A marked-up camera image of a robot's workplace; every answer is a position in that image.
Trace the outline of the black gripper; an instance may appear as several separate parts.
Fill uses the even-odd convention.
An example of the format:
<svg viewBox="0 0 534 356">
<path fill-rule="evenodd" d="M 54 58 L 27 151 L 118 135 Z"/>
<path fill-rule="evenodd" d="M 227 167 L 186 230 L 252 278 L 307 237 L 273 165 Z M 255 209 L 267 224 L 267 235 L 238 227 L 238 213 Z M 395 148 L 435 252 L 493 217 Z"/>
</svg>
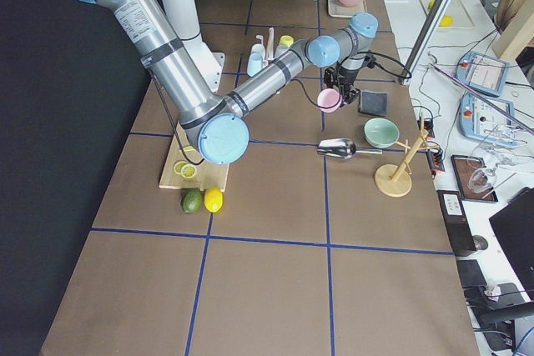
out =
<svg viewBox="0 0 534 356">
<path fill-rule="evenodd" d="M 341 66 L 328 67 L 323 76 L 323 83 L 327 88 L 336 88 L 342 97 L 341 106 L 351 104 L 359 94 L 355 87 L 355 80 L 359 69 L 347 69 Z"/>
</svg>

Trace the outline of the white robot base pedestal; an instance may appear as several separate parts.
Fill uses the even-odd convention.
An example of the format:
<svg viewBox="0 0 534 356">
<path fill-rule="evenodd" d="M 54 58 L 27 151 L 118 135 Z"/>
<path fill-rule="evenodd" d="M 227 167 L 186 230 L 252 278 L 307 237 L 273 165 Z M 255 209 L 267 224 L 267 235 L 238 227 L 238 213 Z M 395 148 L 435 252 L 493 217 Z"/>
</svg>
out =
<svg viewBox="0 0 534 356">
<path fill-rule="evenodd" d="M 164 12 L 212 92 L 217 92 L 225 55 L 204 42 L 194 0 L 162 0 Z"/>
</svg>

